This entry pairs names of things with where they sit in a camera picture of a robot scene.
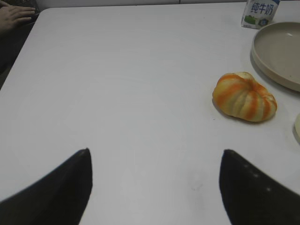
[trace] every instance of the beige plate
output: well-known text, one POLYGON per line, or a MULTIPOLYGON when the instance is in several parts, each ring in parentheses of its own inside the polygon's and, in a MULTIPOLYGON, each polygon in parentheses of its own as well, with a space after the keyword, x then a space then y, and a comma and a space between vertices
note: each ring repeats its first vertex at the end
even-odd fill
POLYGON ((279 22, 260 29, 253 39, 252 56, 269 78, 300 91, 300 23, 279 22))

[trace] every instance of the table surface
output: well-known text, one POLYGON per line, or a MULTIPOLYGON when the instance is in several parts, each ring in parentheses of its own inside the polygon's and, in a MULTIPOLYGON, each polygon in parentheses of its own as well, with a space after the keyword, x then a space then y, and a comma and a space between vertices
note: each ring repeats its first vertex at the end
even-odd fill
MULTIPOLYGON (((0 199, 89 147, 82 225, 229 225, 218 187, 236 150, 300 194, 300 94, 258 74, 245 3, 53 8, 41 13, 0 91, 0 199), (260 124, 222 115, 219 77, 248 71, 274 94, 260 124)), ((300 22, 281 2, 276 22, 300 22)))

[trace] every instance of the plate rim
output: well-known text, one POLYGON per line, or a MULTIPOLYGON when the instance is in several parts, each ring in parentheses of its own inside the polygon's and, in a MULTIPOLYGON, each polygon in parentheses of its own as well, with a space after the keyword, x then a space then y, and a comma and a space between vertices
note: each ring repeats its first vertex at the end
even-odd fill
POLYGON ((272 26, 279 26, 283 23, 292 23, 297 24, 300 26, 300 22, 276 22, 269 25, 266 25, 259 29, 257 33, 254 35, 252 40, 252 47, 251 47, 251 55, 256 63, 256 65, 262 70, 262 72, 269 77, 270 79, 274 80, 275 82, 279 83, 282 86, 285 86, 289 89, 299 91, 300 92, 300 82, 294 82, 292 80, 289 80, 283 76, 281 76, 278 72, 270 68, 257 54, 255 49, 255 41, 257 39, 257 36, 264 30, 269 29, 272 26))

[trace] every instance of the hand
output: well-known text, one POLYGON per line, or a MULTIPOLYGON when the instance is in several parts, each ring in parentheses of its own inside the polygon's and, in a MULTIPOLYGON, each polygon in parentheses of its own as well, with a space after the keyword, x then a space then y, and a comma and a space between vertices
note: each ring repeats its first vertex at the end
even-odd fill
POLYGON ((0 8, 0 36, 12 30, 19 24, 31 20, 35 8, 20 6, 4 6, 0 8))

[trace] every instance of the milk carton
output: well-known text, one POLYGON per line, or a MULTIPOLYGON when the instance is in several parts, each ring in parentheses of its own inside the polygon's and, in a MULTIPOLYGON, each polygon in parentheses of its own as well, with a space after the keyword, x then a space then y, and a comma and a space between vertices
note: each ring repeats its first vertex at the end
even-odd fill
POLYGON ((280 0, 248 0, 243 13, 242 27, 260 29, 268 25, 275 15, 280 0))

